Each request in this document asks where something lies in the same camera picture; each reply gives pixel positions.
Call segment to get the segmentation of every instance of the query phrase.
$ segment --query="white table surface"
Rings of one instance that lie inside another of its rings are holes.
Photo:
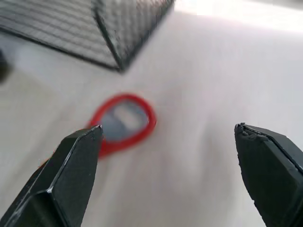
[[[0,215],[66,135],[107,98],[132,92],[154,107],[157,127],[99,162],[82,226],[265,226],[242,182],[233,129],[246,122],[303,148],[302,30],[195,4],[177,3],[123,76],[0,36],[14,64],[0,87]]]

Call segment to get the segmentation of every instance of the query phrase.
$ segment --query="mesh cage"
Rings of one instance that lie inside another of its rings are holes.
[[[125,70],[174,0],[0,0],[0,29]]]

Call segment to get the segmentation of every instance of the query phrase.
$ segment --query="red plastic ring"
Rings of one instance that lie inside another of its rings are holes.
[[[151,134],[151,132],[153,131],[153,129],[156,126],[156,123],[157,123],[156,114],[155,114],[154,110],[152,109],[152,107],[144,99],[139,98],[138,96],[133,95],[133,94],[117,95],[117,96],[109,99],[108,101],[106,101],[96,111],[96,113],[90,120],[88,126],[91,127],[93,125],[99,124],[100,119],[102,118],[102,116],[105,114],[105,112],[109,108],[111,108],[111,107],[115,106],[116,104],[118,104],[119,102],[125,101],[127,99],[135,102],[145,111],[145,113],[148,117],[147,126],[142,131],[138,132],[137,134],[133,135],[132,137],[119,141],[119,142],[116,142],[116,141],[109,142],[109,141],[106,141],[106,139],[104,138],[102,141],[102,144],[101,144],[99,158],[103,158],[104,156],[112,154],[116,151],[126,149],[126,148],[131,147],[132,145],[142,141],[143,139],[145,139],[146,137],[148,137]]]

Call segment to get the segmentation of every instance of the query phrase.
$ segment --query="red keychain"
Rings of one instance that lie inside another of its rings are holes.
[[[107,100],[96,111],[88,126],[102,125],[104,139],[99,158],[103,158],[148,137],[156,122],[154,110],[144,99],[121,94]]]

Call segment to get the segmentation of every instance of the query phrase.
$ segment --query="wire mesh basket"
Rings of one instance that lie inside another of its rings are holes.
[[[125,70],[174,0],[0,0],[0,29]]]

